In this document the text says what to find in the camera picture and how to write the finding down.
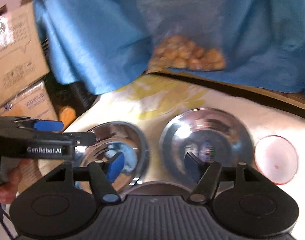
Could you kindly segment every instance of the brown cardboard box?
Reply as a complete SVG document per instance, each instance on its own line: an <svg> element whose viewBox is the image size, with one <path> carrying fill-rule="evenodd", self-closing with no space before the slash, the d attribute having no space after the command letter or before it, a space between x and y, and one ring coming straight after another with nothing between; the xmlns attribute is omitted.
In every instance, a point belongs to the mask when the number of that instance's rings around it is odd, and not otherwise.
<svg viewBox="0 0 305 240"><path fill-rule="evenodd" d="M32 3L0 16L0 106L49 72Z"/></svg>
<svg viewBox="0 0 305 240"><path fill-rule="evenodd" d="M29 116L58 120L45 84L39 81L0 108L0 116Z"/></svg>

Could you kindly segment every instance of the plastic bag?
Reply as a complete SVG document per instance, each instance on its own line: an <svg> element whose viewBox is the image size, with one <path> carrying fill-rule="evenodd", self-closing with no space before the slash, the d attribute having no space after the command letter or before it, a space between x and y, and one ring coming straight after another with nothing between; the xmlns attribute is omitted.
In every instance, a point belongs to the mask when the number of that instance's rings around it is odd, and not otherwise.
<svg viewBox="0 0 305 240"><path fill-rule="evenodd" d="M183 35L204 48L222 44L224 0L136 0L156 46L169 36Z"/></svg>

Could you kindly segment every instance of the blue fabric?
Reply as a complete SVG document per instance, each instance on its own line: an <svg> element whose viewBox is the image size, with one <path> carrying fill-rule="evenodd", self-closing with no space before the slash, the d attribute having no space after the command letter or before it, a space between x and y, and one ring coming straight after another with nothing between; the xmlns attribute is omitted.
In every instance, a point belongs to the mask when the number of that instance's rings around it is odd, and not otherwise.
<svg viewBox="0 0 305 240"><path fill-rule="evenodd" d="M151 36L135 0L34 0L34 6L58 82L81 80L102 94L147 68ZM191 73L281 92L305 89L305 0L225 0L222 14L227 68Z"/></svg>

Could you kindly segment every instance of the finger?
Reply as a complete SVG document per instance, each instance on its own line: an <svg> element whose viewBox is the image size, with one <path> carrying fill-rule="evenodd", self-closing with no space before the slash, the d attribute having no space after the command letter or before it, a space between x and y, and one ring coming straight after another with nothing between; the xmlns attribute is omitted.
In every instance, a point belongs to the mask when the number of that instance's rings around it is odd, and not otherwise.
<svg viewBox="0 0 305 240"><path fill-rule="evenodd" d="M0 197L6 198L9 196L14 196L17 194L17 191L18 191L18 185L13 185L10 183L1 185L0 186Z"/></svg>
<svg viewBox="0 0 305 240"><path fill-rule="evenodd" d="M0 203L1 204L11 204L15 198L16 198L16 195L8 196L8 197L0 197Z"/></svg>
<svg viewBox="0 0 305 240"><path fill-rule="evenodd" d="M14 168L9 174L9 183L18 186L21 180L22 173L20 169L18 167Z"/></svg>
<svg viewBox="0 0 305 240"><path fill-rule="evenodd" d="M22 159L19 162L19 166L25 166L25 165L29 165L31 163L31 159Z"/></svg>

